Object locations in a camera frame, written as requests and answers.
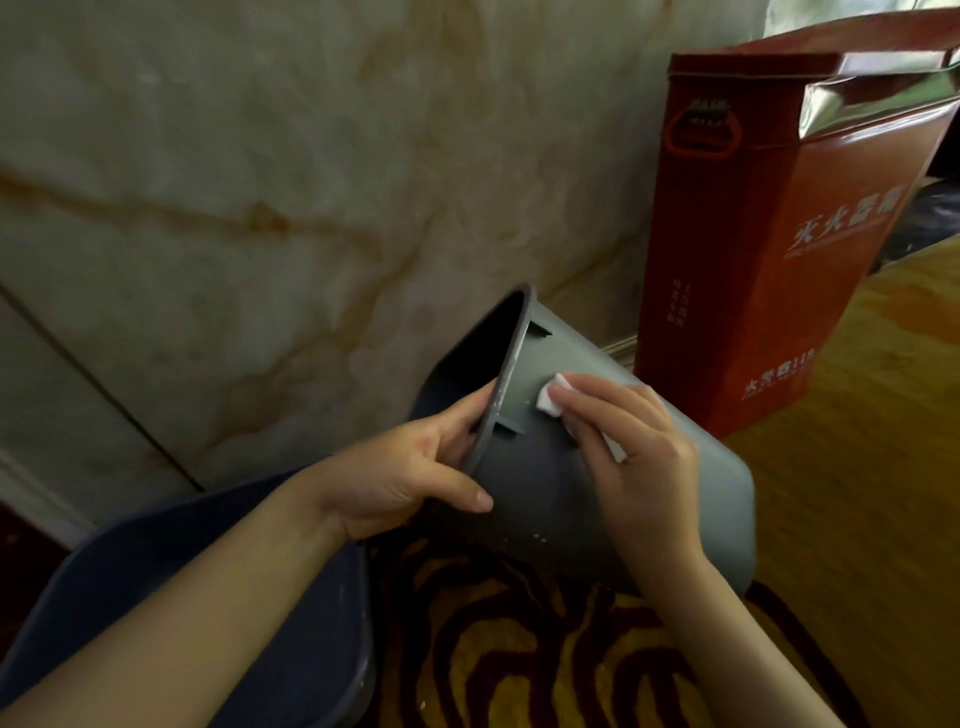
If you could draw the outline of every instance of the forearm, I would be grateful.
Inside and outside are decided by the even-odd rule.
[[[296,488],[280,486],[0,726],[205,726],[343,544]]]
[[[648,581],[648,596],[719,724],[842,725],[705,557]]]

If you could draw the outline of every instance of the hand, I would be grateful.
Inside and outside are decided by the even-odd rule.
[[[550,397],[564,408],[564,423],[580,444],[605,526],[647,591],[662,573],[705,558],[697,450],[649,386],[564,376],[579,391],[554,385]],[[622,463],[601,433],[623,448]]]
[[[288,481],[343,538],[366,539],[417,513],[427,497],[485,513],[493,499],[460,467],[473,445],[495,382],[433,417],[414,420],[347,448]]]

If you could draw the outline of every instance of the floor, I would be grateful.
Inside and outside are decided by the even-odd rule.
[[[867,279],[809,394],[727,444],[756,480],[756,578],[870,725],[960,725],[960,237]]]

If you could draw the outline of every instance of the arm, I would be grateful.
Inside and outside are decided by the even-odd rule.
[[[0,714],[0,728],[206,726],[329,558],[425,497],[493,502],[456,470],[492,388],[294,475]]]
[[[721,725],[842,726],[704,555],[696,448],[650,387],[565,375],[551,388],[580,443],[607,529],[690,662]],[[601,432],[624,449],[616,463]]]

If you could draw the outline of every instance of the beige marble surface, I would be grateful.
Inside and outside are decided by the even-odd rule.
[[[0,500],[65,546],[189,483],[0,297]]]
[[[632,333],[668,55],[764,10],[8,3],[0,278],[201,482],[288,468],[522,280]]]

